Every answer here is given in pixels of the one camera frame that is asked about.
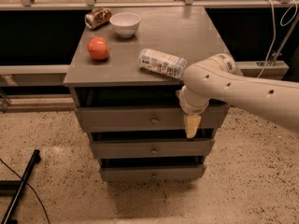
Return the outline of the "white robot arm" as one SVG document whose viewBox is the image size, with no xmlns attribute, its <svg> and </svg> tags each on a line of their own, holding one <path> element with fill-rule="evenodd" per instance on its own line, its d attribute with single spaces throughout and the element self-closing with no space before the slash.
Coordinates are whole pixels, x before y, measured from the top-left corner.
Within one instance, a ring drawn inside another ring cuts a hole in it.
<svg viewBox="0 0 299 224">
<path fill-rule="evenodd" d="M 287 130 L 299 133 L 299 84 L 274 79 L 244 77 L 234 59 L 224 53 L 185 68 L 184 86 L 177 91 L 185 113 L 185 130 L 195 136 L 201 115 L 211 99 L 243 109 Z"/>
</svg>

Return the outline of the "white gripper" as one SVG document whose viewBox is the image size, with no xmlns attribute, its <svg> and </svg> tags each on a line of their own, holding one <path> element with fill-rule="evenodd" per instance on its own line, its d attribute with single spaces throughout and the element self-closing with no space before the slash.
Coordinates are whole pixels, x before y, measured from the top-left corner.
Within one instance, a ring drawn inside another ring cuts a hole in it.
<svg viewBox="0 0 299 224">
<path fill-rule="evenodd" d="M 182 110 L 188 114 L 184 116 L 186 136 L 188 139 L 194 138 L 201 122 L 199 115 L 205 111 L 209 105 L 209 100 L 190 91 L 186 86 L 183 86 L 181 90 L 177 90 L 176 96 Z"/>
</svg>

